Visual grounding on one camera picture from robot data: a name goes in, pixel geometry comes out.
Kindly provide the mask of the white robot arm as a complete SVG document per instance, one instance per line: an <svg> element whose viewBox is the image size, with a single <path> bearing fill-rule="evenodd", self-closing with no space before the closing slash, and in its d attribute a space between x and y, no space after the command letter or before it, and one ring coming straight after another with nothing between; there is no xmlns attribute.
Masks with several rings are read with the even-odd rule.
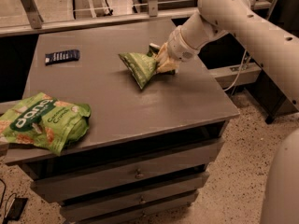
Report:
<svg viewBox="0 0 299 224"><path fill-rule="evenodd" d="M198 0L198 10L169 36L156 58L159 73L178 68L211 41L231 34L299 108L299 39L254 13L249 0ZM299 224L299 130L272 161L261 224Z"/></svg>

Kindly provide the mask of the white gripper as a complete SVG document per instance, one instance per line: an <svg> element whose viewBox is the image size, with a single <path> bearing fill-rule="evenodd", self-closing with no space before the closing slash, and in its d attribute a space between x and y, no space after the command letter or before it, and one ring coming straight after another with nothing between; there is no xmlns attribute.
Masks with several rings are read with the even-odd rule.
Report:
<svg viewBox="0 0 299 224"><path fill-rule="evenodd" d="M156 56L159 63L157 73L174 71L179 67L179 61L187 62L198 54L197 49L190 47L181 33L182 26L178 26L168 37Z"/></svg>

